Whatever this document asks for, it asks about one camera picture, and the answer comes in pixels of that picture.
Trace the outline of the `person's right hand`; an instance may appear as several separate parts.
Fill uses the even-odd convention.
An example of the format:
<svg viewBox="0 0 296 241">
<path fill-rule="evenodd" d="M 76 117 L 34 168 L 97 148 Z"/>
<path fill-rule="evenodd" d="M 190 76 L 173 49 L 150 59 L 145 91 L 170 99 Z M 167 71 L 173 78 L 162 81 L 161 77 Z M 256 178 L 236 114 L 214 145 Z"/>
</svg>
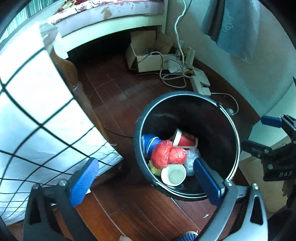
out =
<svg viewBox="0 0 296 241">
<path fill-rule="evenodd" d="M 285 180 L 282 187 L 282 191 L 283 191 L 282 195 L 290 197 L 294 185 L 295 185 L 295 179 Z"/>
</svg>

